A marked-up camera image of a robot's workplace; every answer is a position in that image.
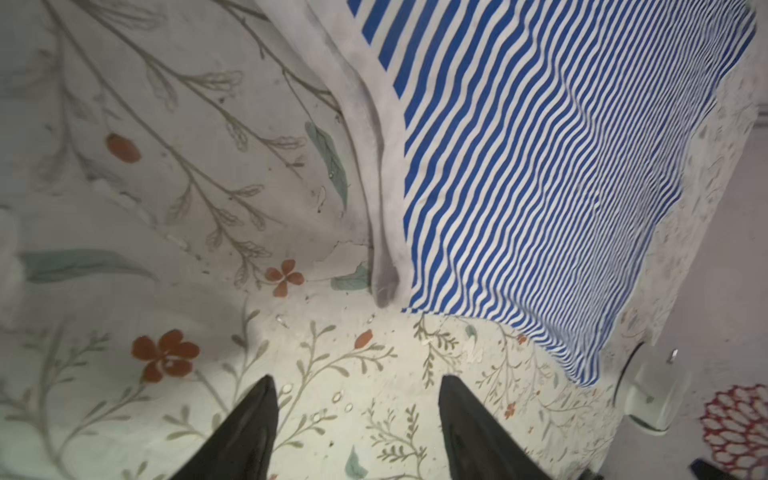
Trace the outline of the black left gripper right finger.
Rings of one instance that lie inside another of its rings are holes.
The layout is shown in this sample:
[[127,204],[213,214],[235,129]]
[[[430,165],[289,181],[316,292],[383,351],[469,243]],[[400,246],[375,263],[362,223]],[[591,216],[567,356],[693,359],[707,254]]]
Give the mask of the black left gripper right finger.
[[442,378],[438,405],[452,479],[549,479],[459,377]]

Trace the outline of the blue white striped tank top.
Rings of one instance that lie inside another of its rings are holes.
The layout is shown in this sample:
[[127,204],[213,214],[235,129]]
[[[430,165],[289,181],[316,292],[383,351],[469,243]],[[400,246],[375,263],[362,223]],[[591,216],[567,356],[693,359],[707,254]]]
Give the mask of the blue white striped tank top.
[[520,330],[577,385],[756,32],[745,1],[263,1],[338,102],[380,307]]

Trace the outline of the floral tablecloth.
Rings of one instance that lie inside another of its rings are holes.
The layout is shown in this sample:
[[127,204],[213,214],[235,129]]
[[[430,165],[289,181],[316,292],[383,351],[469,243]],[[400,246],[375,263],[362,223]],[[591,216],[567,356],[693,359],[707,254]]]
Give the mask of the floral tablecloth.
[[170,479],[266,375],[266,479],[448,478],[446,375],[549,477],[600,468],[753,129],[765,3],[580,386],[511,326],[376,303],[349,126],[261,2],[2,3],[2,477]]

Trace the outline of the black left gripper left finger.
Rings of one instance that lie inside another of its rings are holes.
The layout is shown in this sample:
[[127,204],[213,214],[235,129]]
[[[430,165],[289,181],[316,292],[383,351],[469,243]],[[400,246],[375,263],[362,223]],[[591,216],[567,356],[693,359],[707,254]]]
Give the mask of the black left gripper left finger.
[[266,375],[172,479],[266,479],[278,417],[275,383]]

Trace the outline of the white alarm clock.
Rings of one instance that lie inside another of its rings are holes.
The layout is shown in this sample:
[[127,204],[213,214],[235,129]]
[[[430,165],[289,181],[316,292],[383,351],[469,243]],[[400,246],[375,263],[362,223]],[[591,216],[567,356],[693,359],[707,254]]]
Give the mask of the white alarm clock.
[[612,406],[645,434],[669,431],[690,388],[691,372],[676,362],[677,354],[641,342],[621,371]]

